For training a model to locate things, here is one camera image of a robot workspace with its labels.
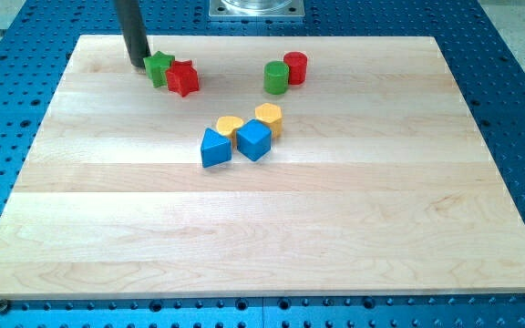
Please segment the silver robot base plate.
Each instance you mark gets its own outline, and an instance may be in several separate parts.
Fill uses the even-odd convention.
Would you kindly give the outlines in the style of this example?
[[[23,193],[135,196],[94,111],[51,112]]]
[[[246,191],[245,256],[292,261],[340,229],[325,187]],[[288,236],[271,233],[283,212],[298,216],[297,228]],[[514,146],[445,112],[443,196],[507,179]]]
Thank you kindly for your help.
[[[280,17],[305,16],[303,0],[210,0],[209,16],[233,17]]]

